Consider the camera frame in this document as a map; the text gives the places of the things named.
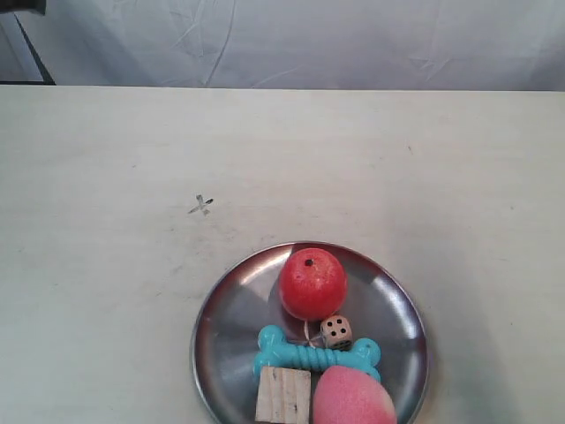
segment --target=toy apple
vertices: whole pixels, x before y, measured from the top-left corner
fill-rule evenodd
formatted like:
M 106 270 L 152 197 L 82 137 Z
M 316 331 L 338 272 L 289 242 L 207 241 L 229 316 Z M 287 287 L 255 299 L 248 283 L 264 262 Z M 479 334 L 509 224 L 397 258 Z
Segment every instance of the toy apple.
M 281 302 L 299 320 L 328 318 L 343 305 L 346 294 L 345 269 L 330 252 L 315 247 L 299 250 L 282 267 Z

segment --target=blue dog bone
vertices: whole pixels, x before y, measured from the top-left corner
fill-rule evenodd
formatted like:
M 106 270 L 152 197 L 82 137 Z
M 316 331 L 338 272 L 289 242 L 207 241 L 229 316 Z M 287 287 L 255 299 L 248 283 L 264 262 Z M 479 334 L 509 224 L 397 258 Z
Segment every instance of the blue dog bone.
M 380 360 L 380 347 L 370 338 L 360 338 L 349 352 L 340 352 L 290 344 L 280 327 L 268 325 L 259 333 L 259 348 L 253 363 L 256 379 L 264 366 L 324 371 L 333 365 L 341 365 L 359 369 L 380 381 L 375 369 Z

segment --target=white fabric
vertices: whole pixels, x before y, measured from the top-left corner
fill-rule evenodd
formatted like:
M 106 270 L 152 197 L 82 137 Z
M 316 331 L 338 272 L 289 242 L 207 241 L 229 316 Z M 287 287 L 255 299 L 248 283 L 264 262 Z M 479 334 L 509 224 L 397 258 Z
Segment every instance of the white fabric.
M 556 0 L 56 0 L 19 16 L 57 84 L 565 89 Z

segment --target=white table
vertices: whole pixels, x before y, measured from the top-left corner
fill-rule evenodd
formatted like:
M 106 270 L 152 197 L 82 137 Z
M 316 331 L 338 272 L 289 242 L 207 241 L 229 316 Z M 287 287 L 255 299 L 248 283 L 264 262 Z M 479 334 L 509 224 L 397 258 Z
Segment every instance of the white table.
M 201 302 L 294 239 L 367 254 L 416 300 L 435 351 L 417 422 L 561 422 L 564 112 L 563 94 L 0 87 L 0 422 L 211 422 Z

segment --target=metal plate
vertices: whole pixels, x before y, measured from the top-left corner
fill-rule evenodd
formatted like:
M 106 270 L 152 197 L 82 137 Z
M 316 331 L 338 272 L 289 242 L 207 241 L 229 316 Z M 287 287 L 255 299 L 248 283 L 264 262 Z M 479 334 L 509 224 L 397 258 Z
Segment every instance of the metal plate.
M 304 324 L 283 310 L 276 284 L 289 255 L 306 247 L 328 250 L 345 267 L 349 290 L 340 313 L 350 320 L 355 338 L 370 337 L 380 345 L 377 368 L 398 423 L 412 422 L 426 393 L 429 361 L 418 311 L 377 263 L 345 247 L 318 242 L 258 252 L 228 271 L 208 295 L 192 334 L 192 370 L 208 410 L 222 424 L 254 423 L 257 384 L 252 363 L 260 329 L 276 324 L 289 340 L 305 341 Z M 311 335 L 318 332 L 310 328 Z M 313 375 L 313 389 L 316 381 Z

